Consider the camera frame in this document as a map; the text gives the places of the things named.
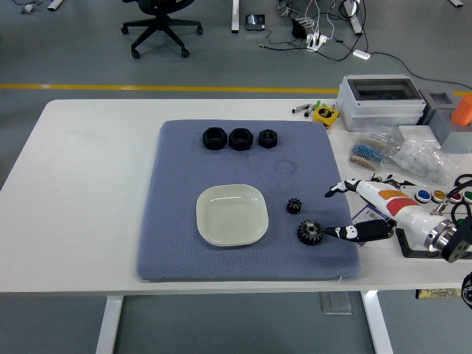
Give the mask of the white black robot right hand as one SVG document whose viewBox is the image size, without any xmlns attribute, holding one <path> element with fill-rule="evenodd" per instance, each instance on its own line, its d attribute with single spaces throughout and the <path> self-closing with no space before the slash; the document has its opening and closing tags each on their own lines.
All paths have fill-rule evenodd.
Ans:
<svg viewBox="0 0 472 354">
<path fill-rule="evenodd" d="M 416 200 L 390 184 L 376 181 L 352 179 L 333 185 L 325 193 L 327 198 L 338 192 L 353 191 L 373 205 L 380 213 L 394 220 L 397 227 L 419 245 L 434 248 L 438 235 L 451 226 L 451 222 L 441 215 L 432 215 Z"/>
</svg>

